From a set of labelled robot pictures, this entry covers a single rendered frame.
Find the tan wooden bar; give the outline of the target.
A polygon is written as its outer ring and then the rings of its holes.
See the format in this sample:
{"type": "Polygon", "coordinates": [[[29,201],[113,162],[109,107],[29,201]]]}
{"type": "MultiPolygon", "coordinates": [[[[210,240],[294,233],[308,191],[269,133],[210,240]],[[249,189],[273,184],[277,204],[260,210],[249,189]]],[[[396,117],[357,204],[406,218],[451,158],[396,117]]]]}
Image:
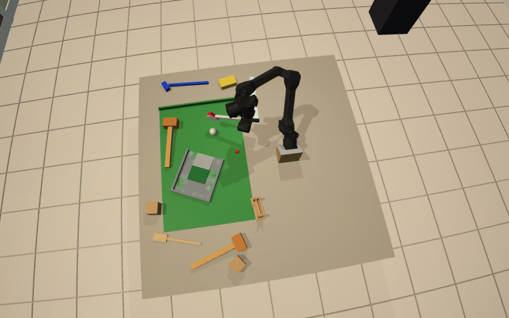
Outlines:
{"type": "Polygon", "coordinates": [[[161,234],[161,233],[154,232],[153,241],[167,242],[167,240],[172,240],[172,241],[182,242],[182,243],[201,245],[200,242],[193,242],[193,241],[186,241],[186,240],[179,240],[179,239],[175,239],[175,238],[169,238],[168,234],[161,234]]]}

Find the green mat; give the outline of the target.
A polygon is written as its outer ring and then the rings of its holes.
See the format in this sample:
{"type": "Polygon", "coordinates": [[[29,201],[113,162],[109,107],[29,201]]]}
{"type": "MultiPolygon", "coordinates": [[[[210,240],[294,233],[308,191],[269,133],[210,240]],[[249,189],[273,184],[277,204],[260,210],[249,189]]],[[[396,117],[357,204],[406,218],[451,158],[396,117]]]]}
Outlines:
{"type": "Polygon", "coordinates": [[[228,116],[225,104],[230,102],[159,111],[164,232],[256,219],[243,133],[237,130],[240,120],[219,118],[215,122],[207,117],[210,112],[228,116]],[[180,121],[179,129],[173,129],[171,168],[165,168],[163,118],[174,117],[180,121]],[[211,128],[217,129],[215,135],[210,134],[211,128]],[[171,191],[186,149],[224,159],[210,203],[171,191]]]}

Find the red putter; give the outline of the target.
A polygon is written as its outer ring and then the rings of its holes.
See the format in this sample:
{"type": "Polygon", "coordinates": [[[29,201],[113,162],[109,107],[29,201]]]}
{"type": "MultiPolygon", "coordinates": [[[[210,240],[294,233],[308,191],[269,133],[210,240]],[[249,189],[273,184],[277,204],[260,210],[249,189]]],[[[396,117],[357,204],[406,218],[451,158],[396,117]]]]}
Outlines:
{"type": "MultiPolygon", "coordinates": [[[[229,116],[226,116],[226,115],[215,115],[212,112],[208,113],[207,117],[215,122],[218,121],[219,118],[220,119],[229,119],[229,120],[241,120],[241,117],[230,118],[229,116]]],[[[259,122],[259,119],[256,119],[256,118],[252,118],[252,120],[253,120],[253,122],[259,122]]]]}

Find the blue golf putter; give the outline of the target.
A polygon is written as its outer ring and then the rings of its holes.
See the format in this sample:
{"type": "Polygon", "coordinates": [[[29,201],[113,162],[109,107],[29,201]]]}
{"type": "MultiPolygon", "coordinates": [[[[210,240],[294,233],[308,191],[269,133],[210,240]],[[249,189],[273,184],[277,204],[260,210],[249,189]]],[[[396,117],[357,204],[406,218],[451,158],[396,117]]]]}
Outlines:
{"type": "Polygon", "coordinates": [[[189,83],[174,83],[174,84],[167,84],[166,81],[161,83],[166,92],[170,91],[170,87],[179,87],[179,86],[188,86],[188,85],[208,85],[208,81],[203,82],[189,82],[189,83]]]}

